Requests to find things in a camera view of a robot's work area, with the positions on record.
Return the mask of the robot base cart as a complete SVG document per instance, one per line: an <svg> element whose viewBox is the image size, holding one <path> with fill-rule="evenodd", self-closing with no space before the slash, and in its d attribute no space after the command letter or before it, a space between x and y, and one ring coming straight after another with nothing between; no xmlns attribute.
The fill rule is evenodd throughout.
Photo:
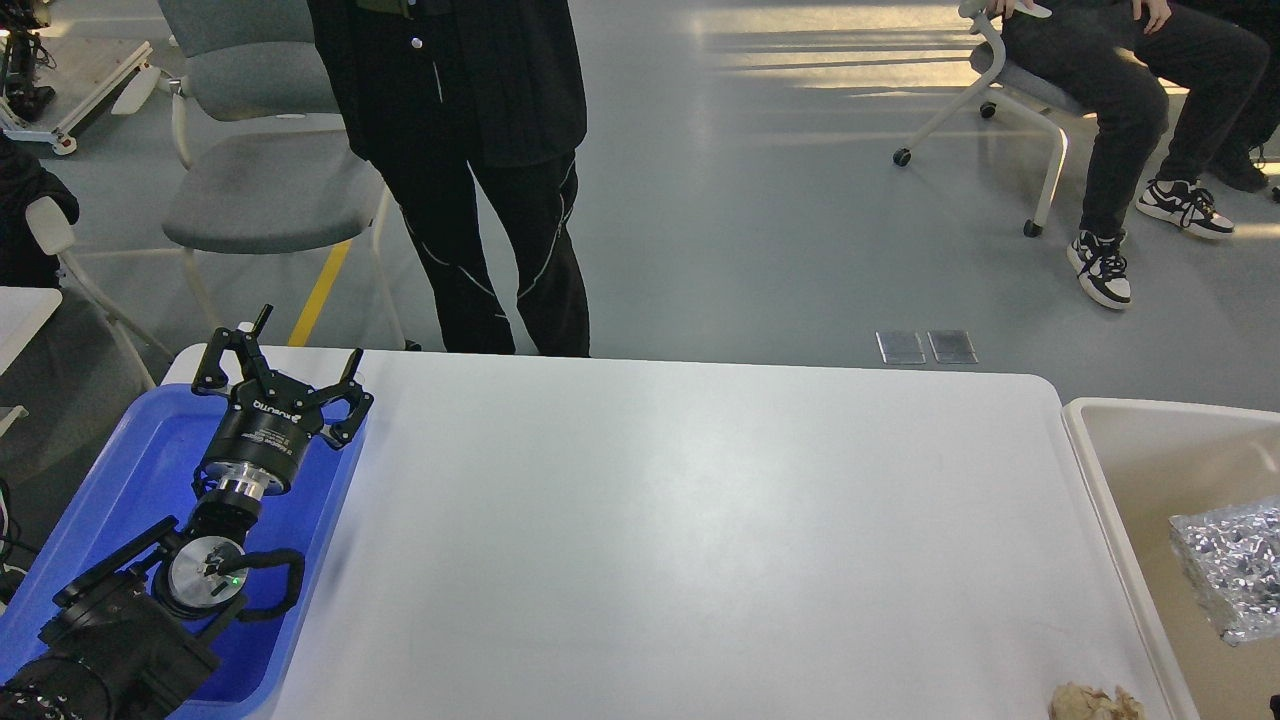
<svg viewBox="0 0 1280 720"><path fill-rule="evenodd" d="M151 70L146 41L46 38L44 1L3 3L3 135L77 150L76 128L128 79Z"/></svg>

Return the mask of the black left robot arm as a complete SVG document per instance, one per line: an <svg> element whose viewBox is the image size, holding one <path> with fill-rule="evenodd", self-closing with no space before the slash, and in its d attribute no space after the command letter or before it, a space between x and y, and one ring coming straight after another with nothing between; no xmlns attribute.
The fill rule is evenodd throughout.
<svg viewBox="0 0 1280 720"><path fill-rule="evenodd" d="M219 328L125 413L3 615L5 719L247 719L278 691L374 397Z"/></svg>

